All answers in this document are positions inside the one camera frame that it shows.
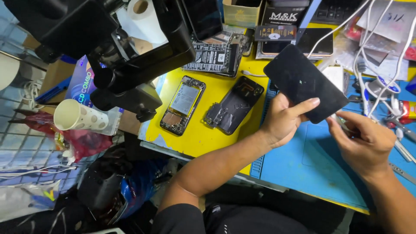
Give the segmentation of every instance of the microscope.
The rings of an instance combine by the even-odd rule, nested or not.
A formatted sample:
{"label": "microscope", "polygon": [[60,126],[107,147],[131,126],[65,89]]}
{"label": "microscope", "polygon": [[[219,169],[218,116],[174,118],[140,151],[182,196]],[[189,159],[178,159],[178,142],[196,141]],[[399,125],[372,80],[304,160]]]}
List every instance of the microscope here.
{"label": "microscope", "polygon": [[87,56],[94,71],[92,103],[102,111],[120,107],[151,120],[162,105],[151,81],[192,62],[196,53],[192,25],[182,0],[153,0],[168,43],[139,55],[131,37],[113,14],[123,0],[4,0],[6,7],[41,46],[45,62],[62,55]]}

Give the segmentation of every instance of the paper cup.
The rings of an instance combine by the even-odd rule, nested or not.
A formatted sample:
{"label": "paper cup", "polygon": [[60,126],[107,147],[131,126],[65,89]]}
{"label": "paper cup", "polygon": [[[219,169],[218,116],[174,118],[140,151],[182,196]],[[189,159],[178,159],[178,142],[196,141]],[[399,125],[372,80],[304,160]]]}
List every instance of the paper cup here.
{"label": "paper cup", "polygon": [[66,99],[56,107],[53,121],[61,131],[69,129],[103,130],[108,125],[108,116],[84,106],[74,99]]}

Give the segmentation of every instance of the right hand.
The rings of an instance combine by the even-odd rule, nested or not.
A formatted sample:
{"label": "right hand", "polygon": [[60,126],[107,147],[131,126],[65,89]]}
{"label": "right hand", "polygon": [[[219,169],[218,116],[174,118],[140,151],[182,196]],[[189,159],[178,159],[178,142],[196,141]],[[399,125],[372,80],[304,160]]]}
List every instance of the right hand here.
{"label": "right hand", "polygon": [[397,139],[393,131],[366,116],[345,111],[337,115],[346,120],[349,130],[357,133],[345,133],[336,120],[327,118],[329,132],[337,141],[344,160],[363,179],[381,177],[388,172],[389,154]]}

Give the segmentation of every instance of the battery label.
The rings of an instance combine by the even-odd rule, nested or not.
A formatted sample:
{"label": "battery label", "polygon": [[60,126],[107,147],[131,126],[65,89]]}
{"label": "battery label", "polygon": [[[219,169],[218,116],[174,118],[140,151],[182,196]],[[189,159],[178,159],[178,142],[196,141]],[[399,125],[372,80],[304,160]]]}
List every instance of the battery label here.
{"label": "battery label", "polygon": [[195,87],[190,87],[181,83],[170,107],[188,116],[200,91],[201,90]]}
{"label": "battery label", "polygon": [[194,43],[195,61],[186,64],[183,69],[203,72],[222,72],[227,53],[227,44]]}

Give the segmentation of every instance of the left hand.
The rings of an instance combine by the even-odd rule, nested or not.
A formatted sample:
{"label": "left hand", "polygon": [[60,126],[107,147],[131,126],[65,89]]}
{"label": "left hand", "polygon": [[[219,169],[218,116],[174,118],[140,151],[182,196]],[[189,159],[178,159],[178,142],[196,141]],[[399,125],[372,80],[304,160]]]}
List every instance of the left hand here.
{"label": "left hand", "polygon": [[319,98],[311,98],[294,106],[287,97],[279,93],[270,101],[270,107],[259,132],[272,148],[288,143],[301,122],[308,119],[304,113],[319,105]]}

